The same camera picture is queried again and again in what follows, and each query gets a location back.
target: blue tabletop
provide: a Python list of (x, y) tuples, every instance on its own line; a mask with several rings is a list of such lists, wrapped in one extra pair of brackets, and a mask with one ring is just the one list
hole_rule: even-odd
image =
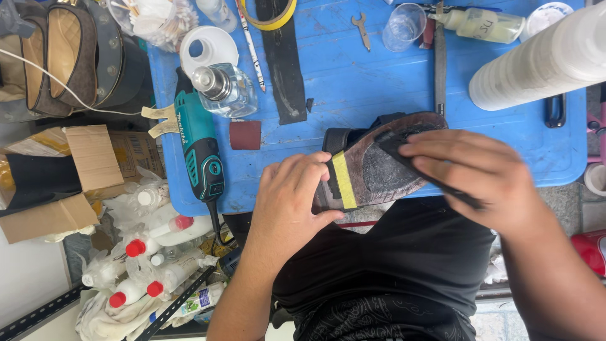
[[(528, 16), (546, 2), (452, 0), (448, 4), (499, 7), (504, 13)], [(567, 3), (575, 10), (584, 4), (583, 0)], [(234, 0), (227, 0), (227, 5), (237, 13)], [(238, 25), (231, 33), (240, 53), (238, 67), (253, 79), (259, 97), (259, 111), (245, 119), (262, 121), (261, 150), (232, 150), (228, 135), (230, 120), (214, 117), (226, 180), (225, 192), (218, 201), (219, 212), (251, 211), (263, 168), (295, 153), (320, 150), (327, 128), (364, 128), (378, 115), (433, 110), (433, 51), (413, 46), (405, 52), (394, 53), (383, 46), (381, 33), (393, 9), (382, 0), (298, 1), (294, 17), (301, 73), (305, 96), (314, 100), (307, 121), (284, 126), (278, 124), (260, 31), (250, 25), (267, 85), (265, 94), (256, 82), (242, 27)], [(358, 28), (351, 23), (351, 16), (357, 19), (360, 12), (366, 14), (370, 53), (362, 43)], [(202, 13), (199, 15), (201, 25), (210, 24)], [(519, 42), (505, 45), (478, 41), (448, 30), (446, 42), (448, 125), (483, 133), (513, 146), (530, 166), (537, 186), (557, 186), (577, 179), (587, 159), (585, 90), (568, 94), (567, 122), (558, 129), (545, 126), (545, 101), (484, 111), (469, 97), (471, 77), (485, 63)], [(169, 106), (175, 98), (178, 55), (151, 45), (148, 45), (148, 54), (158, 107)], [(183, 215), (207, 215), (206, 205), (191, 191), (179, 135), (165, 134), (162, 143), (173, 206)], [(439, 194), (439, 189), (426, 185), (410, 196)]]

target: right hand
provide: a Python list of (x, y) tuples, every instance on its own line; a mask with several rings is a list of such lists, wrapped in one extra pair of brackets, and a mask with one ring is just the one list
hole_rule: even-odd
[(432, 130), (412, 135), (399, 148), (423, 173), (478, 199), (484, 211), (446, 195), (463, 216), (500, 234), (540, 226), (553, 215), (536, 189), (526, 164), (505, 143), (465, 130)]

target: pencil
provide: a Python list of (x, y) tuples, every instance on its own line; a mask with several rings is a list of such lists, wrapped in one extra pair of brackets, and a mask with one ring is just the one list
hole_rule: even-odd
[(259, 66), (259, 59), (257, 58), (255, 45), (253, 44), (253, 38), (250, 37), (250, 32), (248, 31), (248, 23), (246, 22), (246, 18), (244, 18), (244, 15), (242, 15), (242, 11), (240, 10), (240, 0), (236, 0), (236, 6), (238, 7), (238, 15), (240, 16), (240, 21), (242, 22), (244, 36), (246, 37), (246, 42), (248, 43), (248, 50), (250, 51), (250, 56), (253, 58), (253, 65), (255, 66), (255, 72), (257, 73), (257, 80), (259, 81), (261, 90), (263, 91), (263, 93), (265, 93), (265, 81), (263, 80), (263, 74), (261, 73), (261, 67)]

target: yellow tape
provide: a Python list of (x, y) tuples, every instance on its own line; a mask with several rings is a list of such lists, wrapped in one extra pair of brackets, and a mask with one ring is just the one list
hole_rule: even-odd
[(288, 4), (286, 5), (286, 9), (280, 13), (279, 16), (268, 20), (268, 21), (259, 21), (255, 18), (252, 18), (248, 15), (246, 11), (246, 0), (238, 0), (240, 2), (240, 11), (242, 11), (242, 15), (248, 20), (253, 26), (255, 26), (259, 30), (263, 31), (273, 31), (277, 30), (280, 27), (284, 26), (290, 18), (293, 17), (293, 13), (295, 12), (295, 7), (297, 6), (297, 0), (288, 0)]
[(349, 171), (347, 170), (347, 163), (345, 162), (345, 154), (343, 151), (338, 152), (333, 156), (333, 167), (337, 175), (337, 183), (339, 184), (339, 190), (341, 192), (341, 198), (343, 199), (343, 207), (345, 209), (356, 208), (356, 198), (353, 195), (353, 188), (351, 186), (351, 180), (349, 179)]

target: black brush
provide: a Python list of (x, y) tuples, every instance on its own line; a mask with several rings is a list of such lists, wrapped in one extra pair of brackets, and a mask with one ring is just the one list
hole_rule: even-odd
[(440, 180), (432, 178), (429, 175), (419, 171), (417, 169), (417, 167), (415, 167), (413, 165), (412, 158), (407, 158), (407, 157), (403, 157), (402, 155), (400, 155), (400, 153), (398, 153), (398, 148), (399, 148), (399, 146), (408, 143), (406, 141), (406, 139), (395, 134), (391, 130), (388, 130), (386, 132), (383, 132), (383, 133), (380, 133), (379, 135), (377, 135), (375, 137), (375, 142), (377, 142), (379, 144), (379, 147), (384, 152), (386, 152), (389, 156), (391, 156), (396, 161), (398, 161), (401, 164), (403, 164), (404, 166), (406, 166), (406, 168), (410, 169), (416, 175), (423, 178), (427, 182), (433, 183), (434, 185), (436, 185), (439, 189), (444, 191), (444, 193), (448, 193), (448, 194), (452, 195), (453, 197), (463, 201), (464, 203), (473, 207), (475, 210), (478, 210), (478, 211), (484, 210), (484, 207), (480, 204), (478, 199), (475, 199), (474, 197), (470, 196), (469, 194), (459, 191), (458, 189), (452, 188), (449, 185), (441, 182)]

